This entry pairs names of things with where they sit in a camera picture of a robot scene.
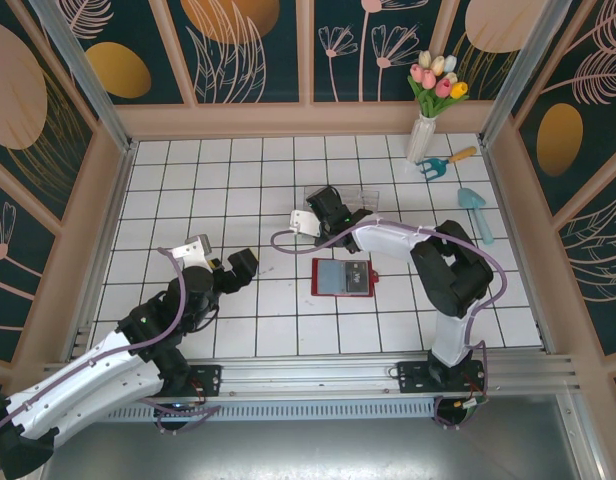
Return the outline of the red leather card holder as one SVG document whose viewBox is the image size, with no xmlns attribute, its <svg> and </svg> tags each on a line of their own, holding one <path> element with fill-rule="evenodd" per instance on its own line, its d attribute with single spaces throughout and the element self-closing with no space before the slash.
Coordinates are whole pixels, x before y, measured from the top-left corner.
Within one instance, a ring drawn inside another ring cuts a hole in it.
<svg viewBox="0 0 616 480">
<path fill-rule="evenodd" d="M 367 298 L 367 297 L 373 297 L 374 296 L 374 290 L 375 290 L 375 285 L 379 282 L 379 275 L 378 273 L 373 269 L 372 266 L 372 262 L 370 260 L 338 260 L 338 259 L 325 259 L 325 260 L 338 260 L 340 261 L 343 266 L 344 263 L 346 261 L 367 261 L 369 263 L 369 269 L 370 269 L 370 292 L 367 296 L 352 296 L 352 295 L 348 295 L 345 293 L 345 291 L 342 294 L 339 295 L 320 295 L 317 293 L 317 285 L 316 285 L 316 280 L 317 280 L 317 264 L 320 260 L 322 260 L 324 258 L 314 258 L 312 260 L 312 278 L 311 278 L 311 295 L 312 296 L 328 296 L 328 297 L 354 297 L 354 298 Z"/>
</svg>

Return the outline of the black credit card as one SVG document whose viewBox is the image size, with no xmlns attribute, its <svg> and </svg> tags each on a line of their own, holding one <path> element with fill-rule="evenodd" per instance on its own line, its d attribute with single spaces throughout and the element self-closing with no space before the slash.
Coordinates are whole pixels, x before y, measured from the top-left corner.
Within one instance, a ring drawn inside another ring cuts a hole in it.
<svg viewBox="0 0 616 480">
<path fill-rule="evenodd" d="M 370 292 L 369 263 L 346 261 L 344 263 L 344 291 L 352 296 L 367 296 Z"/>
</svg>

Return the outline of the grey-blue credit card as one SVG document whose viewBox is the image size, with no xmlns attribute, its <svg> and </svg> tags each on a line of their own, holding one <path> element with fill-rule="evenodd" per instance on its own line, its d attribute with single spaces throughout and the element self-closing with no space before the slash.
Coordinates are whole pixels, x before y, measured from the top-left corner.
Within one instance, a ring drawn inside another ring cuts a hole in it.
<svg viewBox="0 0 616 480">
<path fill-rule="evenodd" d="M 346 286 L 345 267 L 338 260 L 322 259 L 317 264 L 317 293 L 339 295 Z"/>
</svg>

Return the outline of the clear plastic box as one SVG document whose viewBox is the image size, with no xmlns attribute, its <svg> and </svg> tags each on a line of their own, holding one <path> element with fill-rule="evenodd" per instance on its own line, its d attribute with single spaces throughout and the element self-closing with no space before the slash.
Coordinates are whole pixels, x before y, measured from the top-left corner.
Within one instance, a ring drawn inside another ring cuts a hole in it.
<svg viewBox="0 0 616 480">
<path fill-rule="evenodd" d="M 341 209 L 351 213 L 360 209 L 377 212 L 379 208 L 379 192 L 358 186 L 306 186 L 302 195 L 304 207 L 320 215 Z"/>
</svg>

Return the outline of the white ribbed vase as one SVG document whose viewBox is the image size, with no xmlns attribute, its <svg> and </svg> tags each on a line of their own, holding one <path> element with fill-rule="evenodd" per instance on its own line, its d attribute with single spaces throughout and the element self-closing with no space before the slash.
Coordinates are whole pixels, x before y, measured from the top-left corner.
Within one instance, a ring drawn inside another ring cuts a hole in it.
<svg viewBox="0 0 616 480">
<path fill-rule="evenodd" d="M 428 147 L 433 139 L 436 128 L 436 118 L 427 117 L 422 113 L 415 120 L 408 145 L 406 148 L 406 159 L 412 164 L 420 164 Z"/>
</svg>

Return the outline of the teal garden trowel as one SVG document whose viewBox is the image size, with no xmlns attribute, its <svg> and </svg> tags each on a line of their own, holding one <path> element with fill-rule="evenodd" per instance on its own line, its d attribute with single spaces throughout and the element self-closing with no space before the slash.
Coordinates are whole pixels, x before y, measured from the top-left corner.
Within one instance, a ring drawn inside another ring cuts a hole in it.
<svg viewBox="0 0 616 480">
<path fill-rule="evenodd" d="M 474 190 L 462 187 L 457 191 L 457 199 L 460 207 L 466 210 L 472 210 L 479 233 L 485 245 L 490 245 L 494 242 L 494 238 L 490 227 L 482 213 L 482 208 L 486 205 L 486 201 Z"/>
</svg>

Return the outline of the artificial tulip bouquet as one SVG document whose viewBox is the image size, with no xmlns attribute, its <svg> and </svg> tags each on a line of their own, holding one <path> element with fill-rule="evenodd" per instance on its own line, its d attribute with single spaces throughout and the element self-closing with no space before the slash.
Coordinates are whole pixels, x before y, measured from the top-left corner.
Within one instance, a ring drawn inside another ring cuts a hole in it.
<svg viewBox="0 0 616 480">
<path fill-rule="evenodd" d="M 469 86 L 459 80 L 456 66 L 454 55 L 432 57 L 428 50 L 420 51 L 411 65 L 407 80 L 425 118 L 436 118 L 469 98 Z"/>
</svg>

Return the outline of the aluminium side rail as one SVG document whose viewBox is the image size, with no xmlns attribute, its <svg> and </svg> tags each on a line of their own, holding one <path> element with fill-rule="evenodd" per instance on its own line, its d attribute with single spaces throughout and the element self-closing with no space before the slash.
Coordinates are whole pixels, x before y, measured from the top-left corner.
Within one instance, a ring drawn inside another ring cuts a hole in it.
<svg viewBox="0 0 616 480">
<path fill-rule="evenodd" d="M 60 362 L 73 359 L 78 338 L 82 333 L 90 335 L 92 324 L 97 320 L 99 302 L 102 297 L 104 280 L 109 267 L 115 232 L 123 207 L 125 192 L 130 181 L 133 162 L 136 157 L 138 142 L 134 139 L 121 156 L 117 172 L 112 183 L 111 193 L 103 213 L 100 230 L 97 235 L 82 288 L 76 302 L 66 341 L 59 356 Z"/>
<path fill-rule="evenodd" d="M 514 212 L 511 209 L 510 202 L 508 201 L 506 191 L 504 189 L 504 183 L 498 171 L 496 159 L 494 154 L 490 152 L 489 148 L 482 142 L 482 140 L 479 140 L 479 142 L 483 159 L 491 180 L 491 185 L 506 227 L 511 250 L 515 258 L 515 263 L 518 267 L 520 280 L 524 287 L 526 299 L 529 301 L 529 309 L 532 312 L 539 338 L 542 341 L 542 349 L 548 355 L 556 354 L 557 349 L 555 342 L 553 341 L 549 324 L 545 318 L 545 313 L 541 305 L 541 299 L 537 296 L 537 289 L 533 284 L 532 271 L 530 270 L 530 265 L 526 257 L 526 251 L 522 243 L 520 230 L 515 224 Z"/>
</svg>

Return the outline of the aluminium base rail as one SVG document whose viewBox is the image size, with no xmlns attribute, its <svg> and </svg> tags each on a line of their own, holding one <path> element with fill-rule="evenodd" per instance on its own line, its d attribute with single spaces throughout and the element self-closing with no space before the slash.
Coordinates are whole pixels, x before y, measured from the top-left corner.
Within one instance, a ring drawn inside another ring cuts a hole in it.
<svg viewBox="0 0 616 480">
<path fill-rule="evenodd" d="M 192 365 L 221 365 L 222 384 L 217 397 L 256 400 L 302 400 L 335 398 L 377 398 L 381 395 L 432 397 L 465 393 L 401 393 L 397 364 L 426 361 L 424 353 L 411 355 L 360 354 L 308 357 L 267 357 L 245 359 L 192 359 L 177 356 L 163 368 L 125 352 L 108 356 L 81 357 L 57 365 L 49 372 L 54 394 L 70 399 L 93 393 L 124 392 L 128 401 L 159 393 L 170 397 L 191 397 L 183 393 Z M 484 366 L 485 391 L 489 395 L 534 395 L 578 388 L 571 359 L 541 351 L 476 352 L 472 360 Z"/>
</svg>

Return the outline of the aluminium frame post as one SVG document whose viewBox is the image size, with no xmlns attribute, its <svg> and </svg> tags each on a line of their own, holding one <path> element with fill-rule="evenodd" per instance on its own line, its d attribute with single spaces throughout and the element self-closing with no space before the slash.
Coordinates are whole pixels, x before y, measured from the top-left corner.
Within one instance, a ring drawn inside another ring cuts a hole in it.
<svg viewBox="0 0 616 480">
<path fill-rule="evenodd" d="M 80 43 L 95 40 L 110 23 L 114 16 L 112 0 L 27 1 L 115 144 L 126 153 L 129 136 Z"/>
<path fill-rule="evenodd" d="M 514 104 L 548 48 L 554 29 L 559 26 L 561 10 L 557 3 L 557 0 L 547 0 L 507 74 L 479 134 L 480 147 L 483 151 L 489 149 L 505 124 Z"/>
<path fill-rule="evenodd" d="M 579 479 L 607 480 L 605 459 L 580 390 L 567 386 L 556 399 Z"/>
</svg>

